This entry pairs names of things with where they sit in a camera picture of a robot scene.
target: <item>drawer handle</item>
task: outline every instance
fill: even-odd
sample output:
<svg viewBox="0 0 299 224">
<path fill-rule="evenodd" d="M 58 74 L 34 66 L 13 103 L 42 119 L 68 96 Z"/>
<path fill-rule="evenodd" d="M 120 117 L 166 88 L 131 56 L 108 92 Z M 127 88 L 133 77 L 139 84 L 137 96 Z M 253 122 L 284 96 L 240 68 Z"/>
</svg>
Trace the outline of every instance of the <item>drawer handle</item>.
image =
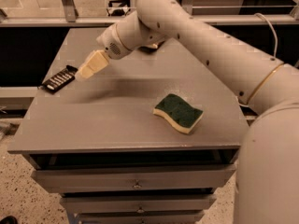
<svg viewBox="0 0 299 224">
<path fill-rule="evenodd" d="M 137 210 L 137 213 L 138 213 L 138 214 L 143 214 L 143 213 L 145 213 L 145 212 L 146 212 L 146 211 L 143 210 L 141 206 L 140 206 L 139 209 Z"/>
<path fill-rule="evenodd" d="M 134 190 L 140 190 L 142 186 L 139 184 L 139 181 L 136 180 L 135 184 L 132 186 Z"/>
</svg>

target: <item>green scouring pad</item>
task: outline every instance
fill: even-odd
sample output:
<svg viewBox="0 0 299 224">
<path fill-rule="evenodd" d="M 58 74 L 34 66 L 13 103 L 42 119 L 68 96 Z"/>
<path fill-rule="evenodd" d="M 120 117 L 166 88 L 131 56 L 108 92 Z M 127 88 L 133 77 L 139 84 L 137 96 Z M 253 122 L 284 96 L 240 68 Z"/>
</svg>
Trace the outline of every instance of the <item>green scouring pad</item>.
<svg viewBox="0 0 299 224">
<path fill-rule="evenodd" d="M 175 94 L 168 94 L 155 106 L 153 114 L 165 118 L 176 130 L 189 133 L 203 117 L 203 111 L 193 108 Z"/>
</svg>

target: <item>table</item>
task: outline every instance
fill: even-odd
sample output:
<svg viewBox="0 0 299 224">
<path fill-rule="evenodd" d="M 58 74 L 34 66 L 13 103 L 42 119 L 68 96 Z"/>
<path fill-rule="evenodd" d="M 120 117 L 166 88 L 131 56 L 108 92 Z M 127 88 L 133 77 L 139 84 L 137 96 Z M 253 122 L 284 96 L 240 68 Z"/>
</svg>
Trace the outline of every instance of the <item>table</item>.
<svg viewBox="0 0 299 224">
<path fill-rule="evenodd" d="M 103 31 L 71 29 L 45 79 L 79 67 Z M 152 114 L 168 93 L 204 110 L 190 134 Z M 54 95 L 39 90 L 8 152 L 61 194 L 72 223 L 193 223 L 234 173 L 247 130 L 235 96 L 170 39 Z"/>
</svg>

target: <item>metal drawer cabinet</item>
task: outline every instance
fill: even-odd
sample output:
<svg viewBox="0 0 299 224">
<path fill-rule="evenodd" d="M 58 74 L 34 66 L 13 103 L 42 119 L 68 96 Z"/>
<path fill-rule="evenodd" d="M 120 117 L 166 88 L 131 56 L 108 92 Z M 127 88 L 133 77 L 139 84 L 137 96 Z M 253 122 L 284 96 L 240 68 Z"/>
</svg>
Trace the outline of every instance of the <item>metal drawer cabinet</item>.
<svg viewBox="0 0 299 224">
<path fill-rule="evenodd" d="M 157 211 L 190 211 L 208 209 L 214 195 L 179 193 L 167 195 L 104 195 L 100 197 L 62 198 L 61 205 L 69 213 L 137 213 Z"/>
<path fill-rule="evenodd" d="M 121 216 L 117 214 L 79 214 L 77 220 L 83 224 L 194 224 L 194 222 L 199 221 L 203 216 L 203 211 L 184 211 L 176 213 L 152 212 L 147 214 L 125 213 L 121 214 Z"/>
<path fill-rule="evenodd" d="M 32 178 L 50 193 L 199 189 L 222 187 L 234 165 L 159 166 L 33 171 Z"/>
</svg>

